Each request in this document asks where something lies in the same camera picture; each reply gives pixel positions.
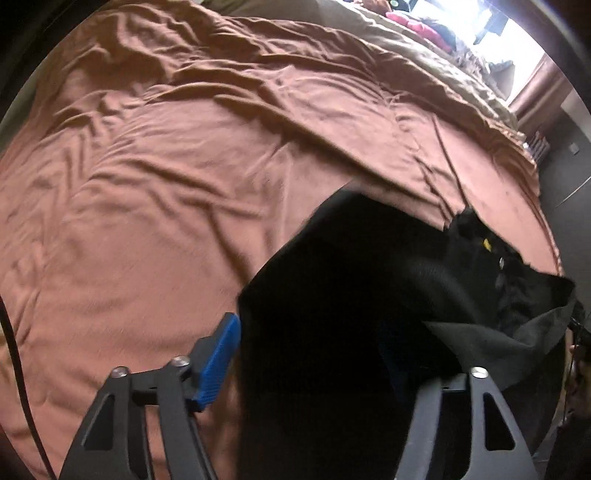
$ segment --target wall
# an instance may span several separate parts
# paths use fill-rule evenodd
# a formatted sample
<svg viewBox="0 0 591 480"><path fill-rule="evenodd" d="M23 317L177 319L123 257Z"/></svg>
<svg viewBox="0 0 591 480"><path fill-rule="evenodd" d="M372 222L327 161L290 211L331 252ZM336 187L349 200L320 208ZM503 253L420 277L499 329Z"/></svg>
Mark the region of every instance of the wall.
<svg viewBox="0 0 591 480"><path fill-rule="evenodd" d="M547 135L551 150L540 167L540 201L566 274L577 283L579 298L589 310L591 180L565 203L558 204L591 176L591 115L576 96L569 96L563 106L567 112L561 114ZM569 150L572 143L579 148L576 155Z"/></svg>

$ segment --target black fabric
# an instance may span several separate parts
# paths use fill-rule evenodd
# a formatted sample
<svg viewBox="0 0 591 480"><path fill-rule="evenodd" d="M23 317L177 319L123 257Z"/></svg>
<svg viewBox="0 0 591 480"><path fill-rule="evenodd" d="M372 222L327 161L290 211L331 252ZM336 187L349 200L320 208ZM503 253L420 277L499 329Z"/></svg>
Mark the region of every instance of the black fabric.
<svg viewBox="0 0 591 480"><path fill-rule="evenodd" d="M545 480L591 478L591 419L571 417L558 428Z"/></svg>
<svg viewBox="0 0 591 480"><path fill-rule="evenodd" d="M575 300L570 280L524 265L471 211L442 232L342 190L241 293L243 379L258 392L393 385L405 397L477 365L514 398L543 385L547 417L561 374L540 380L538 368L547 358L563 368ZM544 434L538 425L529 445Z"/></svg>

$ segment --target metal screw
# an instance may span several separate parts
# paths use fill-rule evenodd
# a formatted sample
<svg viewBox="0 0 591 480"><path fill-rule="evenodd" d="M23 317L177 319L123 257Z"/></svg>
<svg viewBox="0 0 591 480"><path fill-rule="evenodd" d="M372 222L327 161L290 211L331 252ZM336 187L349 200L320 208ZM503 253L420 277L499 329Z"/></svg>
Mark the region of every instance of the metal screw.
<svg viewBox="0 0 591 480"><path fill-rule="evenodd" d="M111 371L111 378L123 378L129 375L129 368L127 367L116 367Z"/></svg>
<svg viewBox="0 0 591 480"><path fill-rule="evenodd" d="M174 357L170 363L174 366L174 367L186 367L189 363L191 363L191 360L189 359L188 356L185 355L179 355Z"/></svg>
<svg viewBox="0 0 591 480"><path fill-rule="evenodd" d="M476 378L486 378L488 377L488 370L482 367L473 367L470 369L470 373L473 377Z"/></svg>

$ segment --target blue gripper pad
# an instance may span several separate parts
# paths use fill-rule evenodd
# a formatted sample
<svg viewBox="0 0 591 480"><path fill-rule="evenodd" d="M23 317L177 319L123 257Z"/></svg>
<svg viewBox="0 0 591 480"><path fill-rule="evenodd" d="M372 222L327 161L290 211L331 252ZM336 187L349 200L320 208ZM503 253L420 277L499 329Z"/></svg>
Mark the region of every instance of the blue gripper pad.
<svg viewBox="0 0 591 480"><path fill-rule="evenodd" d="M193 371L198 374L199 383L193 396L197 411L205 410L219 394L230 361L240 345L241 331L237 315L226 313L215 332L195 344L190 357Z"/></svg>

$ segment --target wrinkled sheet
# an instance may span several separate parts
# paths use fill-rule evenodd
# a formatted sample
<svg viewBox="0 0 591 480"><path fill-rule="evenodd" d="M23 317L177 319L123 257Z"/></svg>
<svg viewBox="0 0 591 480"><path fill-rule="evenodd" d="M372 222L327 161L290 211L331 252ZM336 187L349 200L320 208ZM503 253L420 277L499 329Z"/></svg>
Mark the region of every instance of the wrinkled sheet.
<svg viewBox="0 0 591 480"><path fill-rule="evenodd" d="M410 60L188 0L115 1L62 41L0 158L0 292L55 468L114 366L189 351L350 182L438 228L469 203L559 270L522 147ZM0 358L0 424L44 478ZM222 480L240 418L231 377L199 417Z"/></svg>
<svg viewBox="0 0 591 480"><path fill-rule="evenodd" d="M233 17L298 20L344 30L413 61L478 108L482 115L503 122L511 130L517 129L517 119L504 101L458 68L450 55L408 28L358 5L340 0L206 0L203 5Z"/></svg>

